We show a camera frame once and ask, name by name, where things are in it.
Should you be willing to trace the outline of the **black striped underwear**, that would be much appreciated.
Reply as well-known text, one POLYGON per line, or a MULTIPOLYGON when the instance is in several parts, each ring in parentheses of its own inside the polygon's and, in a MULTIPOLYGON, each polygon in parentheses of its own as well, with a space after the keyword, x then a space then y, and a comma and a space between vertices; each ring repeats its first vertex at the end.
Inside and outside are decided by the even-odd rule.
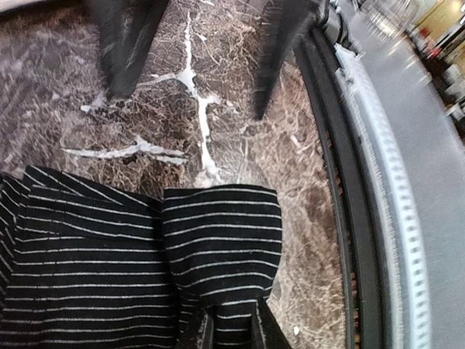
POLYGON ((157 200, 57 170, 1 176, 3 348, 252 348, 283 224, 275 190, 167 188, 157 200))

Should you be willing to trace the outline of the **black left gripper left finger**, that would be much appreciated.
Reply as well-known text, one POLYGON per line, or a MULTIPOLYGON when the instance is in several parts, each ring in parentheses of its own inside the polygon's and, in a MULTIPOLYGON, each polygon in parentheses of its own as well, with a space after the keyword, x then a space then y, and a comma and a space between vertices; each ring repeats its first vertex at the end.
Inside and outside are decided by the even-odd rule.
POLYGON ((201 325, 196 346, 197 349, 214 348, 214 319, 207 312, 204 312, 201 316, 201 325))

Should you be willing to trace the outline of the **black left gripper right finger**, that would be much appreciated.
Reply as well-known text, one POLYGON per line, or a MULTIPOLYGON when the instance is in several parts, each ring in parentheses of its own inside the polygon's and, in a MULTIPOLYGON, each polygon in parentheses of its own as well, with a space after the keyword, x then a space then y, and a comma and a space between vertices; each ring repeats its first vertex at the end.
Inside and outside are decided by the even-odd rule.
POLYGON ((253 349, 291 349, 274 315, 264 299, 258 299, 251 316, 253 349))

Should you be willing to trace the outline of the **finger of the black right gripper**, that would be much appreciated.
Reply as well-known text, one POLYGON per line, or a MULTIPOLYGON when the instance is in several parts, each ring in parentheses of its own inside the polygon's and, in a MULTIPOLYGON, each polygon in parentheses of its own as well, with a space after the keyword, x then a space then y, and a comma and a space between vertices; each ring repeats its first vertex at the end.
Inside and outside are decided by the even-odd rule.
POLYGON ((327 20, 327 2, 269 1, 264 17, 266 23, 254 71, 253 103, 257 120, 264 117, 288 51, 299 37, 327 20))
POLYGON ((133 94, 168 5, 168 1, 152 0, 86 3, 98 30, 100 66, 108 97, 133 94))

